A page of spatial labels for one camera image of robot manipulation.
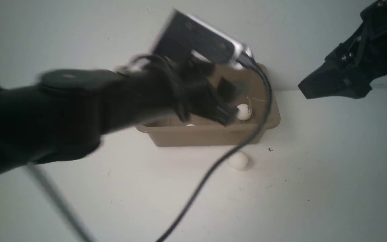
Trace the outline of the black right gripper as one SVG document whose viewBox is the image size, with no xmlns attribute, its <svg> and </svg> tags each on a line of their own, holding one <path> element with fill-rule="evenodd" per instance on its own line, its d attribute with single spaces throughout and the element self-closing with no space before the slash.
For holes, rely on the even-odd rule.
<svg viewBox="0 0 387 242">
<path fill-rule="evenodd" d="M 373 80 L 387 76 L 387 1 L 375 1 L 361 19 L 359 28 L 327 55 L 333 66 L 321 66 L 300 82 L 307 99 L 364 98 Z"/>
</svg>

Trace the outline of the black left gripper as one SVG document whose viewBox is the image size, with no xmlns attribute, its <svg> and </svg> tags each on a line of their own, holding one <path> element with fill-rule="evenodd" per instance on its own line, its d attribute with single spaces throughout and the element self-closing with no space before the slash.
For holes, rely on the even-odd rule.
<svg viewBox="0 0 387 242">
<path fill-rule="evenodd" d="M 233 102 L 240 89 L 221 78 L 214 87 L 208 77 L 215 65 L 189 57 L 173 65 L 157 55 L 142 55 L 145 75 L 140 84 L 140 123 L 148 124 L 171 115 L 187 123 L 197 115 L 223 126 L 235 121 L 238 109 Z"/>
</svg>

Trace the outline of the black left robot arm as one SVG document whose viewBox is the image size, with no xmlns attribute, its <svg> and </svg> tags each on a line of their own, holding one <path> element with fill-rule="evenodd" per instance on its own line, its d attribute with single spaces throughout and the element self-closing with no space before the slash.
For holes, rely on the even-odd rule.
<svg viewBox="0 0 387 242">
<path fill-rule="evenodd" d="M 0 87 L 0 174 L 30 162 L 82 159 L 102 136 L 166 116 L 226 126 L 235 120 L 240 87 L 225 78 L 214 87 L 214 70 L 192 56 L 173 65 L 146 54 L 118 71 L 50 70 L 34 85 Z"/>
</svg>

